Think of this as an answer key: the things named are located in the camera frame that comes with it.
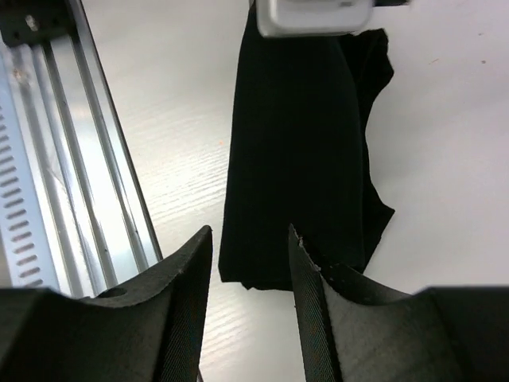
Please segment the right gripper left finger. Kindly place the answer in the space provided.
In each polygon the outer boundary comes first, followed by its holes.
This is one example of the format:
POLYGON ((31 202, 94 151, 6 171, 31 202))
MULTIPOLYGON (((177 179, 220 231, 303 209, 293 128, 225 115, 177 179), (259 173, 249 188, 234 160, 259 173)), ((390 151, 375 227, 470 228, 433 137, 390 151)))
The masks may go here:
POLYGON ((1 292, 4 381, 198 381, 212 230, 94 298, 1 292))

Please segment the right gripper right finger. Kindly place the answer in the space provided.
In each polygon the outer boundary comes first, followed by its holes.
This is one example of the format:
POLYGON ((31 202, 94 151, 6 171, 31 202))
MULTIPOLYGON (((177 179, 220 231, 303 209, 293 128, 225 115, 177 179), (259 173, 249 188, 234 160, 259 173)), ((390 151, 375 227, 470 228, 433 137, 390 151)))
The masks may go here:
POLYGON ((326 262, 294 229, 289 266, 308 381, 505 381, 506 286, 405 294, 326 262))

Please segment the black t shirt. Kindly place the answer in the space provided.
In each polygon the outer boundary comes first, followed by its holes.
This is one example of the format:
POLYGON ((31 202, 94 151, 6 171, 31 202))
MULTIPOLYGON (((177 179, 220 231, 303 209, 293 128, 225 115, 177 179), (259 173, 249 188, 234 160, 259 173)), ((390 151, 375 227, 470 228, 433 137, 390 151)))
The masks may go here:
POLYGON ((289 229, 364 271, 394 210, 371 180, 366 129, 394 70, 383 29, 269 39, 250 8, 239 50, 220 242, 225 283, 290 290, 289 229))

